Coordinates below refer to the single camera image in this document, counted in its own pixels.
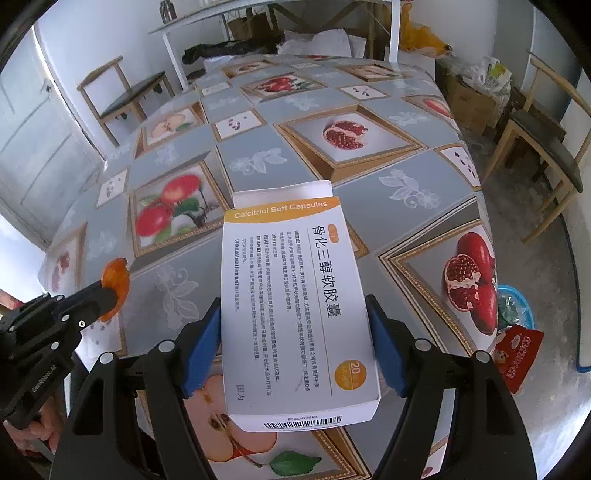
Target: sky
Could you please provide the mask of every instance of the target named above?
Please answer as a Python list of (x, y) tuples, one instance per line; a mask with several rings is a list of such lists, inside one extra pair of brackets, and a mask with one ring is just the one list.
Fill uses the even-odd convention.
[(43, 294), (37, 273), (45, 253), (0, 215), (0, 289), (21, 301)]

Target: chair seat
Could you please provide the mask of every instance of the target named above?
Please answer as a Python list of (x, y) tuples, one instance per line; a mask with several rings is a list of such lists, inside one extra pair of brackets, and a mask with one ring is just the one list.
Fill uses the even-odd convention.
[(579, 193), (583, 192), (583, 180), (579, 166), (567, 148), (553, 136), (547, 128), (531, 113), (525, 110), (517, 110), (511, 114), (511, 119), (527, 132), (544, 151), (556, 162), (560, 169), (573, 183)]
[(143, 95), (147, 90), (149, 90), (154, 83), (159, 83), (162, 80), (162, 78), (164, 78), (164, 75), (166, 75), (166, 72), (159, 72), (133, 85), (133, 87), (131, 87), (129, 90), (126, 90), (123, 94), (121, 94), (119, 98), (117, 98), (117, 100), (110, 104), (106, 108), (106, 110), (100, 115), (100, 118), (106, 118), (107, 116), (116, 112), (120, 108), (129, 105), (137, 97)]

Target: orange circle badge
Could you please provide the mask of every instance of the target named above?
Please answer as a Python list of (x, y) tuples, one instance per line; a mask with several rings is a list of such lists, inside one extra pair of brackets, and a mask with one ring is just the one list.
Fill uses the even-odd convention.
[(368, 372), (365, 365), (358, 360), (347, 360), (335, 370), (336, 384), (343, 390), (355, 390), (365, 382)]

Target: red snack package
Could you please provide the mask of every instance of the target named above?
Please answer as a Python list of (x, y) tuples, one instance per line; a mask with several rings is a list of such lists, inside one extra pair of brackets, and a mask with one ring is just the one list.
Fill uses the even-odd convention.
[(511, 393), (517, 393), (534, 363), (544, 332), (513, 325), (496, 344), (492, 357)]

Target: floor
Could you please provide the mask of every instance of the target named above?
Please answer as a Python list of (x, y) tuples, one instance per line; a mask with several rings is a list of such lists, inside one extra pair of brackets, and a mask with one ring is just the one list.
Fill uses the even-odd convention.
[[(495, 144), (465, 133), (479, 172)], [(591, 410), (591, 374), (576, 371), (578, 303), (576, 274), (566, 230), (560, 219), (525, 246), (521, 238), (535, 227), (535, 209), (548, 195), (536, 184), (533, 158), (493, 172), (484, 185), (499, 284), (511, 285), (528, 300), (537, 330), (545, 333), (538, 356), (515, 401), (530, 436), (543, 478), (560, 460)]]

